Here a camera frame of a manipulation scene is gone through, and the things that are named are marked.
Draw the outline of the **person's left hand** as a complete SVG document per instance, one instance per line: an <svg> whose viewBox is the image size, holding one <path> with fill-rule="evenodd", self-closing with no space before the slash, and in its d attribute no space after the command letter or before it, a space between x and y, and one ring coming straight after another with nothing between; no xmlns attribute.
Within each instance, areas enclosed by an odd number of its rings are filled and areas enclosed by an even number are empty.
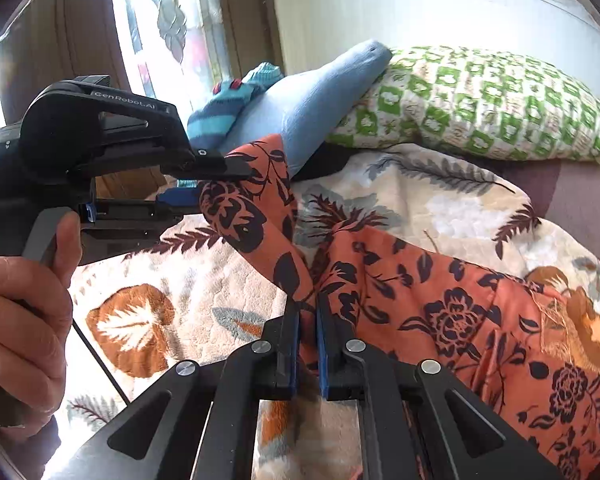
<svg viewBox="0 0 600 480"><path fill-rule="evenodd" d="M10 440L38 434L66 388L66 340L72 324L71 277L82 257L80 219L68 212L56 231L51 266L0 257L0 386L22 402L23 423L3 428Z"/></svg>

